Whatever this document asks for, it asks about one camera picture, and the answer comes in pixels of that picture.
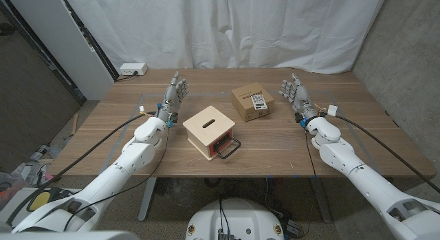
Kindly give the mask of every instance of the white robot body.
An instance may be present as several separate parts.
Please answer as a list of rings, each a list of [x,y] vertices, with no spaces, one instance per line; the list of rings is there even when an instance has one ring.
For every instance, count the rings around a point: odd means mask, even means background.
[[[280,221],[262,205],[242,198],[225,199],[222,200],[221,205],[228,220],[230,234],[234,235],[234,239],[284,239]],[[220,203],[217,200],[204,206],[192,216],[185,239],[220,239],[218,235],[221,232],[222,221],[223,233],[227,234],[228,225],[225,217],[223,215],[220,217]]]

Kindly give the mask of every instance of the robotic arm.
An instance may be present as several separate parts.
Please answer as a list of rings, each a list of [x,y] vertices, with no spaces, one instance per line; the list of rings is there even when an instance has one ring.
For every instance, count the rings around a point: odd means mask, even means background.
[[[438,239],[440,204],[401,192],[354,153],[340,130],[314,109],[307,90],[295,74],[279,93],[295,111],[297,123],[310,134],[321,159],[344,174],[376,209],[396,239]]]
[[[177,82],[178,79],[179,72],[176,72],[166,90],[162,104],[158,104],[159,109],[155,117],[150,117],[135,130],[134,137],[124,145],[121,156],[112,165],[79,193],[50,202],[35,210],[19,223],[12,233],[38,228],[64,232],[74,212],[118,193],[130,176],[153,160],[155,150],[162,143],[157,132],[171,127],[177,121],[177,111],[188,93],[186,80]],[[66,231],[84,232],[97,228],[103,212],[112,199],[94,204],[75,215]]]

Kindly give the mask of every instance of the white connector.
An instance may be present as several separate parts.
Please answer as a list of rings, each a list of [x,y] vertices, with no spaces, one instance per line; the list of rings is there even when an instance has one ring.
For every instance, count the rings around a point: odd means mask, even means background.
[[[135,71],[137,71],[138,75],[144,75],[149,68],[145,63],[124,63],[119,69],[122,75],[126,76],[133,75]]]

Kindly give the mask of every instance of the yellow object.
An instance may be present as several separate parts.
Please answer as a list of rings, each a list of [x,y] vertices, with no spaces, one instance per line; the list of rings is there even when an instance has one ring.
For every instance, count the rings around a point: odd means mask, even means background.
[[[49,202],[50,193],[49,192],[42,192],[41,194],[37,195],[32,202],[32,204],[29,207],[29,211],[33,212],[36,209],[40,208],[40,206],[45,205]]]

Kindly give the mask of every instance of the white wall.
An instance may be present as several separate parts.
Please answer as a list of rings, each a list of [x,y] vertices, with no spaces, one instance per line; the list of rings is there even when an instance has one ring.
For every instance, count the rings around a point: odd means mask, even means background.
[[[84,96],[88,100],[101,100],[113,79],[98,55],[91,51],[64,3],[61,0],[11,2]]]

